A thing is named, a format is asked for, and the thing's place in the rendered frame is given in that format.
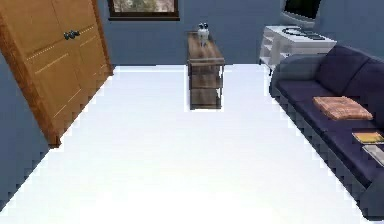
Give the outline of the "brown wooden shelf table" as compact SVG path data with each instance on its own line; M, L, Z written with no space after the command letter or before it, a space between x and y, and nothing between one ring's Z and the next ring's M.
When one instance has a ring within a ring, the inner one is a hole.
M197 32L190 31L187 43L190 109L220 109L225 59L212 36L202 47Z

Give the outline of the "white statuette with black top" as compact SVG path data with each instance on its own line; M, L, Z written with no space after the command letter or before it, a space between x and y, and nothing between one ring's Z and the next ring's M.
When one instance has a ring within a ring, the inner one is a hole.
M199 29L197 31L198 39L200 41L200 45L204 47L209 39L209 29L207 23L200 23Z

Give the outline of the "white television stand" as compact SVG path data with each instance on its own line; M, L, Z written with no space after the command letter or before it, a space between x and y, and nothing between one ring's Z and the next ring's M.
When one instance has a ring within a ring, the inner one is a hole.
M259 63L272 72L285 58L295 54L328 53L336 41L298 26L266 26L260 47Z

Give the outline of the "dark framed window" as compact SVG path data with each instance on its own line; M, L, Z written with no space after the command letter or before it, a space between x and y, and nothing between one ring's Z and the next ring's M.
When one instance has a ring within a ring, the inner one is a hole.
M111 21L179 21L178 0L108 0Z

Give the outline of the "brown wooden room door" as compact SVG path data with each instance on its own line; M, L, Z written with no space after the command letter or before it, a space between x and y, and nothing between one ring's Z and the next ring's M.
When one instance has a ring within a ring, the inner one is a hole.
M97 0L0 0L0 51L51 148L113 73Z

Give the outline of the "dark blue sofa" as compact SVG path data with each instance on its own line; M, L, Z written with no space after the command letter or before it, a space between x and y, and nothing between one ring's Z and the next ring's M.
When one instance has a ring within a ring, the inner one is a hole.
M341 45L293 55L273 71L269 93L363 217L384 221L384 60Z

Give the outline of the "orange brown pillow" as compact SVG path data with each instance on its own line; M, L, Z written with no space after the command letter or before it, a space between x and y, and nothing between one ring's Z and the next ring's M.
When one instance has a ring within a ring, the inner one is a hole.
M314 97L314 105L332 120L372 120L373 115L354 100L341 97Z

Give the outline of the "black television set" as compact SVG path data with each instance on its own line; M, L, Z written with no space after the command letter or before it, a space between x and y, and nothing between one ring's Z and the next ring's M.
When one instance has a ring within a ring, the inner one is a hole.
M321 0L280 0L280 21L284 25L313 28Z

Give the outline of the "yellow book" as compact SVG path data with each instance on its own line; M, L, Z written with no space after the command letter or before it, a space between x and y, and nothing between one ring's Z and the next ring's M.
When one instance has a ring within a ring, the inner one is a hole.
M362 144L384 144L384 137L378 132L359 132L353 136Z

